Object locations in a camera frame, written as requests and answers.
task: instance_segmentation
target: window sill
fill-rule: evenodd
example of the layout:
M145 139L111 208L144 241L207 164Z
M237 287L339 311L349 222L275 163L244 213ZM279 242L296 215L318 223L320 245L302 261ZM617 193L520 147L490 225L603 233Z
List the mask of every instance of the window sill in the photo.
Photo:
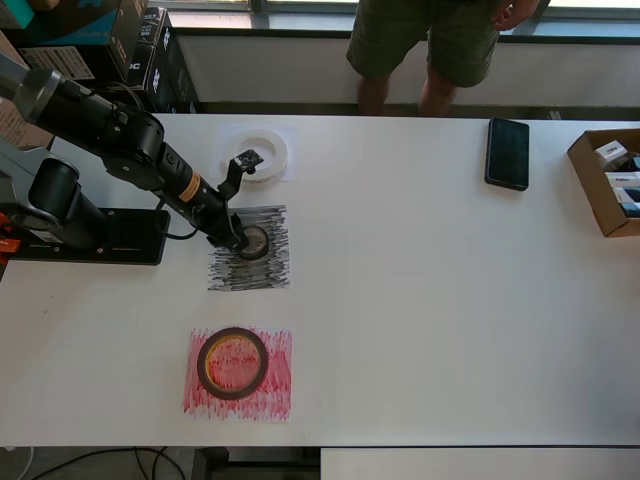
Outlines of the window sill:
M298 14L171 10L179 35L349 38L352 14ZM543 18L531 34L500 35L501 43L640 45L638 21Z

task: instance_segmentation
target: window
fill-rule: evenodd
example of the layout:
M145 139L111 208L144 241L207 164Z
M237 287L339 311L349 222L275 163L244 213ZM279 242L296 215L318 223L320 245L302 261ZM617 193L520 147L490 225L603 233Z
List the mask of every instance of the window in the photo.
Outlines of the window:
M250 10L294 13L354 13L358 0L151 0L181 10ZM540 18L577 18L603 20L639 20L640 0L540 0L534 16Z

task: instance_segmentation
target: white table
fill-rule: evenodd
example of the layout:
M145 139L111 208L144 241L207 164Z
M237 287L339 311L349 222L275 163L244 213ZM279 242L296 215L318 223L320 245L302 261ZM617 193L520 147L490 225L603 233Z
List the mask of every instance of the white table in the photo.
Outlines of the white table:
M162 116L206 173L216 126L297 128L290 289L209 292L203 235L159 267L11 262L0 445L640 442L640 239L600 234L567 148L628 123L530 122L531 186L483 181L487 121ZM98 206L153 207L75 148ZM171 230L189 230L182 219ZM194 327L293 331L287 423L181 408Z
M323 448L323 480L637 480L619 448Z

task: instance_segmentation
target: red scribbled paper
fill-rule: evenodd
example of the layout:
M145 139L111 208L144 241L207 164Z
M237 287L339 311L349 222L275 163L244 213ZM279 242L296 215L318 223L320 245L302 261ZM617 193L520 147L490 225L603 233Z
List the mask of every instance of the red scribbled paper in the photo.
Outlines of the red scribbled paper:
M241 400L221 400L207 392L198 380L196 362L198 353L204 342L215 333L212 330L193 330L189 359L187 362L187 379L184 385L182 406L184 412L196 418L218 417L221 419L241 419L256 421L284 421L291 412L291 351L292 335L288 330L262 330L249 327L249 330L260 337L267 348L269 366L267 375L257 391ZM214 355L218 380L224 384L241 386L246 384L245 378L252 376L257 366L254 351L243 349L238 343L230 343L223 351L224 345L218 349L220 355ZM228 376L228 369L233 367L235 377Z

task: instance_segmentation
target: plaid shorts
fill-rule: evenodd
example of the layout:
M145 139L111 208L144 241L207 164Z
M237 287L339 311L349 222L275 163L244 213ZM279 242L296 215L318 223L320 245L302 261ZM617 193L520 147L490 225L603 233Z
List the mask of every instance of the plaid shorts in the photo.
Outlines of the plaid shorts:
M428 32L427 62L458 87L480 83L498 40L499 0L360 0L347 59L364 77L391 73Z

